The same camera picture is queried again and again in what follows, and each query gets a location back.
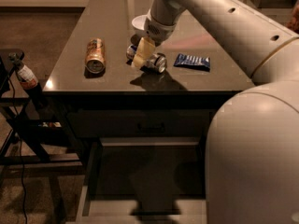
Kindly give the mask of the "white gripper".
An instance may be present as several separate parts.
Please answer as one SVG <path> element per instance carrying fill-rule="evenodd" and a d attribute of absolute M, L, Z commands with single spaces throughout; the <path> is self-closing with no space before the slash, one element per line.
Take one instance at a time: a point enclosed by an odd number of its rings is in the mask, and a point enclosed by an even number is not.
<path fill-rule="evenodd" d="M 164 25 L 157 22 L 151 16 L 151 13 L 148 12 L 144 24 L 144 29 L 148 36 L 141 38 L 132 65 L 140 69 L 155 51 L 155 45 L 160 46 L 173 34 L 175 28 L 176 25 Z"/>

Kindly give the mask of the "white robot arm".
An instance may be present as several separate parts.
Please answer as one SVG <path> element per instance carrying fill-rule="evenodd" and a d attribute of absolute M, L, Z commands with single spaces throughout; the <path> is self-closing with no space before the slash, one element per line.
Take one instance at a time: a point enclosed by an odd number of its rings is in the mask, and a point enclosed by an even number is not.
<path fill-rule="evenodd" d="M 189 11 L 253 83 L 206 139 L 207 224 L 299 224 L 299 40 L 238 0 L 153 0 L 133 22 L 156 43 Z"/>

